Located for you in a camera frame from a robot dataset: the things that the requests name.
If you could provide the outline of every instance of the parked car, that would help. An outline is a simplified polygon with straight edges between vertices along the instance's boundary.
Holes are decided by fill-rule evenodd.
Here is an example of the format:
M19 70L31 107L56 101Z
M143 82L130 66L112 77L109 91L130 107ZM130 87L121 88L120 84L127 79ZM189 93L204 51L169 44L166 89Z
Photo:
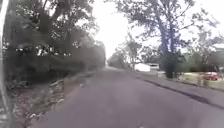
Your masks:
M206 72L203 76L204 79L206 80L218 80L219 79L219 74L216 72Z

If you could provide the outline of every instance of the grass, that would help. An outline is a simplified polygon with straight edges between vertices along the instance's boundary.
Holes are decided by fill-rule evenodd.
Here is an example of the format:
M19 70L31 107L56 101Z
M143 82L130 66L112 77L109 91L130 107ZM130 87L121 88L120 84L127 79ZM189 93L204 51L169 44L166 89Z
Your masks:
M180 76L180 81L184 82L189 82L192 84L199 84L199 79L201 80L201 85L203 86L203 78L199 73L185 73ZM217 89L222 89L224 90L224 80L219 79L217 81L208 81L208 86L217 88Z

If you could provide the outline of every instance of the tree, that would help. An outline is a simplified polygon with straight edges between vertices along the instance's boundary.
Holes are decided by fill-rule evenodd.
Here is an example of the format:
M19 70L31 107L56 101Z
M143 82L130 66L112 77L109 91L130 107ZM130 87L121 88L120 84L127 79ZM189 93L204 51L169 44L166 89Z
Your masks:
M97 29L92 16L92 3L92 0L11 2L4 29L4 65L7 75L31 76L48 73L52 68L70 71L69 65L72 63L74 70L81 68L79 61L86 61L83 61L84 58L77 59L74 51L95 45L92 37L94 33L90 32Z
M131 67L132 69L134 69L135 63L137 61L138 52L142 46L141 44L139 44L134 40L134 38L130 33L128 33L126 42L124 43L125 43L125 50L127 51L128 56L130 58Z
M203 15L207 13L193 14L189 23L186 24L186 14L193 7L192 0L112 0L117 10L124 13L130 23L145 27L144 37L159 35L163 53L166 76L173 77L175 70L175 54L178 48L186 46L189 41L181 39L180 31L195 25L196 21L209 21Z

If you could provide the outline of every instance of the curb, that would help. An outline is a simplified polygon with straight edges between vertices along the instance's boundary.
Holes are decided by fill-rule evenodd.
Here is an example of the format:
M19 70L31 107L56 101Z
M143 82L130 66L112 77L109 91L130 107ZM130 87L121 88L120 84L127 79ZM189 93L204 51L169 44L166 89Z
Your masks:
M201 97L201 96L197 96L197 95L194 95L194 94L190 94L190 93L187 93L185 91L181 91L181 90L178 90L178 89L174 89L174 88L171 88L171 87L168 87L168 86L164 86L162 84L159 84L157 82L153 82L151 80L146 80L146 79L143 79L141 77L136 77L137 79L140 79L140 80L143 80L145 82L148 82L148 83L151 83L157 87L160 87L160 88L164 88L164 89L167 89L167 90L170 90L170 91L173 91L173 92L176 92L176 93L179 93L181 95L184 95L184 96L187 96L193 100L196 100L198 102L201 102L201 103L204 103L204 104L207 104L209 106L212 106L212 107L215 107L215 108L218 108L218 109L221 109L221 110L224 110L224 106L221 106L221 105L218 105L216 103L213 103L211 102L210 100L208 100L207 98L204 98L204 97Z
M205 86L198 86L197 84L183 82L183 81L176 81L176 80L171 80L171 79L166 79L166 80L171 81L171 82L176 82L176 83L191 85L191 86L195 86L195 87L199 87L199 88L212 89L212 90L215 90L215 91L224 92L223 89L217 89L217 88L213 88L213 87L210 87L210 86L207 86L207 87L205 87Z

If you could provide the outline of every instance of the sidewalk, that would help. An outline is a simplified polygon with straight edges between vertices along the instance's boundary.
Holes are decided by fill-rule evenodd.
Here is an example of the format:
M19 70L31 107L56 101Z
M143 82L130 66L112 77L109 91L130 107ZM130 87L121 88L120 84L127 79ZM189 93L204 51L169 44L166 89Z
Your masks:
M222 91L186 85L158 77L142 75L140 73L135 74L135 77L146 82L153 83L161 88L181 93L199 102L224 110L224 92Z

